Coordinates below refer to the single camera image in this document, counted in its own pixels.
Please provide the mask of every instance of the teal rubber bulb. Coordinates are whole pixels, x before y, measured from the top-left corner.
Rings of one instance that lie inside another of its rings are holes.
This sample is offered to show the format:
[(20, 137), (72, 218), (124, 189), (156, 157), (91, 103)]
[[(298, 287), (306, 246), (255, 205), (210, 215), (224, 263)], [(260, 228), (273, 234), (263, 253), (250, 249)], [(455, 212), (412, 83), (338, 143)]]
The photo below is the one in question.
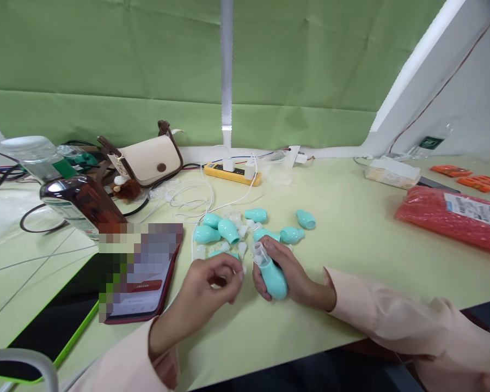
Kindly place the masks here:
[(215, 230), (218, 230), (218, 223), (221, 221), (221, 217), (214, 213), (205, 214), (203, 218), (203, 224), (209, 227), (212, 227)]
[(261, 271), (261, 276), (267, 286), (267, 292), (274, 299), (283, 299), (289, 293), (289, 286), (283, 275), (283, 271), (279, 268), (270, 256), (265, 251), (261, 242), (254, 244), (254, 262)]
[(219, 231), (209, 226), (201, 225), (194, 229), (194, 240), (198, 243), (209, 243), (221, 239)]
[(313, 229), (316, 227), (316, 219), (310, 212), (306, 212), (303, 210), (296, 211), (296, 217), (298, 218), (298, 223), (304, 229)]
[(305, 232), (303, 229), (296, 229), (290, 226), (283, 228), (279, 235), (283, 242), (289, 244), (296, 244), (305, 238)]
[(207, 258), (211, 258), (211, 257), (213, 257), (213, 256), (216, 256), (216, 255), (220, 254), (220, 253), (228, 253), (228, 254), (230, 254), (231, 256), (233, 256), (233, 257), (237, 258), (238, 260), (240, 259), (240, 258), (238, 257), (238, 254), (237, 254), (237, 253), (223, 252), (222, 250), (217, 250), (217, 251), (215, 251), (215, 252), (209, 253), (209, 255), (207, 256)]
[(252, 209), (245, 211), (245, 219), (252, 219), (256, 223), (267, 221), (267, 211), (264, 209)]
[(258, 242), (262, 237), (268, 235), (269, 237), (274, 238), (276, 241), (281, 241), (281, 236), (279, 234), (273, 233), (267, 229), (258, 229), (254, 232), (254, 242)]
[(220, 220), (218, 223), (218, 231), (231, 245), (236, 245), (240, 241), (236, 225), (230, 219)]

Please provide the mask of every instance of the yellow power strip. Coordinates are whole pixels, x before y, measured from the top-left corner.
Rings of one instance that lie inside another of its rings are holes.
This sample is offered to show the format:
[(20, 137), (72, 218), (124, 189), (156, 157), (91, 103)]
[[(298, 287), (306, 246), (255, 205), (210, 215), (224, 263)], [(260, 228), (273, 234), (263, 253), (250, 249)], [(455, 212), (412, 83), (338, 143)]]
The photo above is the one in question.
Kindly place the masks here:
[[(208, 163), (203, 167), (206, 175), (222, 178), (224, 180), (230, 180), (235, 182), (241, 182), (246, 185), (250, 185), (252, 180), (247, 180), (245, 178), (245, 170), (243, 169), (234, 169), (234, 171), (225, 171), (223, 170), (223, 165), (216, 163)], [(258, 173), (256, 179), (252, 186), (258, 186), (261, 181), (261, 173)]]

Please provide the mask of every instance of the red plastic bag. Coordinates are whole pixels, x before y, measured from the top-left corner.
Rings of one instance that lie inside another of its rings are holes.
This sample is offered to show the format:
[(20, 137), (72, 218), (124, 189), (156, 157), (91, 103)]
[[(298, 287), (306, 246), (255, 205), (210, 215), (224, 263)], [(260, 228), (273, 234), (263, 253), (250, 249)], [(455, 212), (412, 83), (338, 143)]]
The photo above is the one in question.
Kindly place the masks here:
[(396, 218), (490, 250), (490, 201), (441, 189), (415, 186)]

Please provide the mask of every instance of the pink shirt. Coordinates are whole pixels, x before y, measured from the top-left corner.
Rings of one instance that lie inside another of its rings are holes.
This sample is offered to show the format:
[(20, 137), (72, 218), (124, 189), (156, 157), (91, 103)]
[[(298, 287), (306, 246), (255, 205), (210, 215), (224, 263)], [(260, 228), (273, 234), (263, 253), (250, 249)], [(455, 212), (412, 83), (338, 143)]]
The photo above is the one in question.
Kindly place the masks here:
[[(379, 345), (417, 356), (414, 364), (428, 392), (490, 392), (490, 333), (477, 327), (443, 298), (424, 305), (374, 281), (324, 269), (338, 301), (330, 312)], [(98, 359), (72, 392), (163, 392), (176, 388), (176, 350), (154, 363), (148, 357), (153, 320)]]

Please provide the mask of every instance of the pink sleeve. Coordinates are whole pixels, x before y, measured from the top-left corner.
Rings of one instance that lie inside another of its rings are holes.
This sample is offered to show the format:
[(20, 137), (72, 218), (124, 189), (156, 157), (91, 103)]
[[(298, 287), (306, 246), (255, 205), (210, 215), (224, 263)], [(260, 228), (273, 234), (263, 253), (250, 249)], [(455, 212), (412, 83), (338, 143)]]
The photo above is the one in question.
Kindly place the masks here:
[(70, 391), (164, 392), (175, 389), (179, 374), (176, 349), (154, 362), (149, 359), (149, 330), (155, 320), (143, 324), (97, 359)]
[(403, 354), (439, 357), (447, 354), (463, 366), (479, 358), (490, 371), (490, 333), (469, 321), (444, 298), (425, 305), (377, 282), (324, 269), (325, 284), (334, 286), (330, 312), (379, 345)]

